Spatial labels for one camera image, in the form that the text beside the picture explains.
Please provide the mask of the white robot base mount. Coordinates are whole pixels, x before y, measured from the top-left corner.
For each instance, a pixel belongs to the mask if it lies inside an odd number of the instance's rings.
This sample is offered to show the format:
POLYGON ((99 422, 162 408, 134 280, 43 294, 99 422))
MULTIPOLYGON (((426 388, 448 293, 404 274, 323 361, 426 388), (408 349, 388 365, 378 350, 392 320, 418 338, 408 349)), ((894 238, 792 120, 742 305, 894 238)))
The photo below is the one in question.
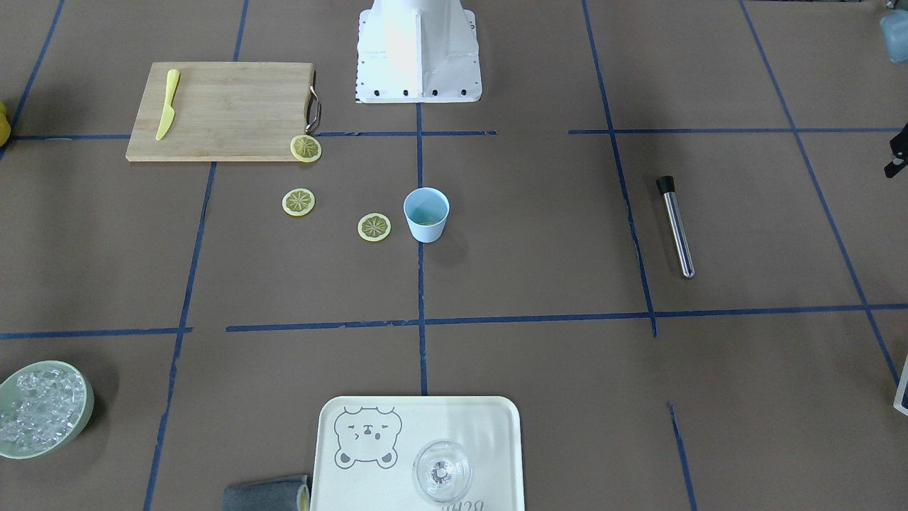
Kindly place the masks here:
POLYGON ((460 1, 375 1, 360 12, 358 28, 359 103, 481 100, 476 16, 460 1))

